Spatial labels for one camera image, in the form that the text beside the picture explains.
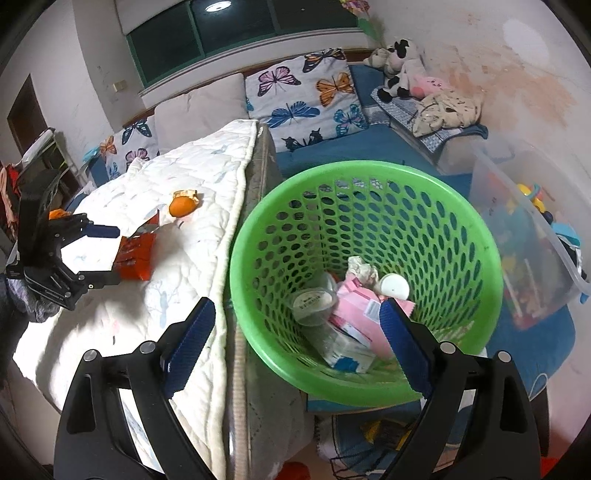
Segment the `purple butterfly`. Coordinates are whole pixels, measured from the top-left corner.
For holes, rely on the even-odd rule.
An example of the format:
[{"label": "purple butterfly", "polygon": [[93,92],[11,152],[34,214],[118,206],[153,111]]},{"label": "purple butterfly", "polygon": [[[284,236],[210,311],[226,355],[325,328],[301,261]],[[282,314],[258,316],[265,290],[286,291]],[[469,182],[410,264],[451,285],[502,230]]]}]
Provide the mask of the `purple butterfly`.
[{"label": "purple butterfly", "polygon": [[137,152],[134,152],[133,150],[127,152],[127,155],[125,156],[125,161],[127,163],[128,168],[136,158],[141,158],[142,160],[150,159],[150,157],[148,156],[148,151],[145,148],[138,148]]},{"label": "purple butterfly", "polygon": [[271,90],[273,85],[277,88],[277,85],[279,85],[280,82],[285,83],[286,85],[301,85],[301,82],[291,74],[287,67],[277,67],[275,72],[267,70],[260,75],[259,82],[261,82],[258,92],[259,97],[262,97]]}]

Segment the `wall switch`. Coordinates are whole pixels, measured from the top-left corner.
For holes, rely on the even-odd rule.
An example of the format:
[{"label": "wall switch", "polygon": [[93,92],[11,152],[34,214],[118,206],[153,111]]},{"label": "wall switch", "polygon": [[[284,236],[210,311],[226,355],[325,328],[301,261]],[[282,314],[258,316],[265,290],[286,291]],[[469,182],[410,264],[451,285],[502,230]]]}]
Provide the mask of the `wall switch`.
[{"label": "wall switch", "polygon": [[127,81],[121,80],[120,82],[115,82],[113,84],[113,90],[116,92],[120,92],[121,90],[125,90],[127,88]]}]

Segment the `white pillow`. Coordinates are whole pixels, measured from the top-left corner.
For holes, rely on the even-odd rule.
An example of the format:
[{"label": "white pillow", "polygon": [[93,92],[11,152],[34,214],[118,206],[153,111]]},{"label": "white pillow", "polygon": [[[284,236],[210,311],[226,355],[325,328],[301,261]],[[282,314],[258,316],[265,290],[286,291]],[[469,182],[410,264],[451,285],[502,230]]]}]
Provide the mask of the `white pillow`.
[{"label": "white pillow", "polygon": [[114,180],[127,172],[135,158],[147,161],[158,157],[160,152],[154,116],[138,120],[130,127],[111,135],[100,144],[100,152],[105,159],[109,180]]},{"label": "white pillow", "polygon": [[244,75],[236,73],[159,104],[156,130],[162,154],[206,137],[232,120],[248,120]]},{"label": "white pillow", "polygon": [[278,152],[368,127],[340,48],[273,65],[246,79],[250,117],[269,125]]}]

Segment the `clear plastic storage box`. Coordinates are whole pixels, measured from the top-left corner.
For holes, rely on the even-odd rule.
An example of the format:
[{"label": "clear plastic storage box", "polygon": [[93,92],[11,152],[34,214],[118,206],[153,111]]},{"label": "clear plastic storage box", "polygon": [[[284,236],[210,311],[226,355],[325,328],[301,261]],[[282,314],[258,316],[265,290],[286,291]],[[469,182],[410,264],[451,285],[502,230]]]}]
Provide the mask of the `clear plastic storage box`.
[{"label": "clear plastic storage box", "polygon": [[[580,239],[579,268],[591,273],[591,205],[541,152],[523,142],[491,135],[470,144],[473,178],[470,203],[499,248],[505,300],[517,326],[528,328],[569,300],[591,295],[577,265],[553,228],[517,184],[541,187],[541,201],[554,221]],[[464,151],[464,161],[470,161]]]}]

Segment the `butterfly pattern pillow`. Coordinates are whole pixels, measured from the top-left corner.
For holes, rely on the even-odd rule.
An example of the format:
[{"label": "butterfly pattern pillow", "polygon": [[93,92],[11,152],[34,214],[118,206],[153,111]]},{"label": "butterfly pattern pillow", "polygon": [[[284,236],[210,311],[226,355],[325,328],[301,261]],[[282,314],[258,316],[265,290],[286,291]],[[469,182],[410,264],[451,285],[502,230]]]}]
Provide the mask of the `butterfly pattern pillow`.
[{"label": "butterfly pattern pillow", "polygon": [[109,180],[114,180],[127,172],[135,158],[148,161],[157,157],[160,152],[154,116],[139,120],[111,135],[100,144],[99,149],[105,161]]},{"label": "butterfly pattern pillow", "polygon": [[364,130],[343,50],[286,60],[246,79],[246,110],[269,126],[278,152]]}]

